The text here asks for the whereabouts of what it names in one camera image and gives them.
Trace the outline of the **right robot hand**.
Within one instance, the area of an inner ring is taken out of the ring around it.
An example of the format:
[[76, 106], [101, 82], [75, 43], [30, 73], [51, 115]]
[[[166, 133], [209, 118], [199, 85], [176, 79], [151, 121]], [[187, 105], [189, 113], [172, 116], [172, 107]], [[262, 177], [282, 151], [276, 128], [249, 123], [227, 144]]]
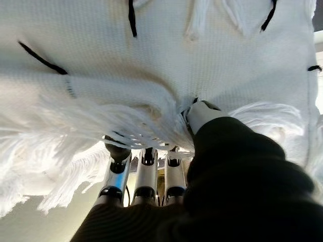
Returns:
[[183, 204], [120, 208], [104, 193], [72, 241], [322, 241], [322, 205], [280, 145], [216, 106], [183, 113], [195, 155]]

